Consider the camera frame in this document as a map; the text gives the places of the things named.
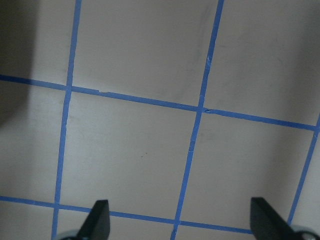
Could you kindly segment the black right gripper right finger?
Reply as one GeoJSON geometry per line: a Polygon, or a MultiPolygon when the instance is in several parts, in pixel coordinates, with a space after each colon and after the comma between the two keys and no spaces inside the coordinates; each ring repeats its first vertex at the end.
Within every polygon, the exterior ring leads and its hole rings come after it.
{"type": "Polygon", "coordinates": [[[250,230],[256,240],[294,240],[294,230],[263,197],[250,200],[250,230]]]}

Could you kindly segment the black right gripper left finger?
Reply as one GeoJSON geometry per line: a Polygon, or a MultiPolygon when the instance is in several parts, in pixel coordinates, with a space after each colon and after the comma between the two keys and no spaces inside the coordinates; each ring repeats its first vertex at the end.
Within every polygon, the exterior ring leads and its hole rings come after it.
{"type": "Polygon", "coordinates": [[[107,240],[111,232],[108,200],[97,200],[85,219],[76,240],[107,240]]]}

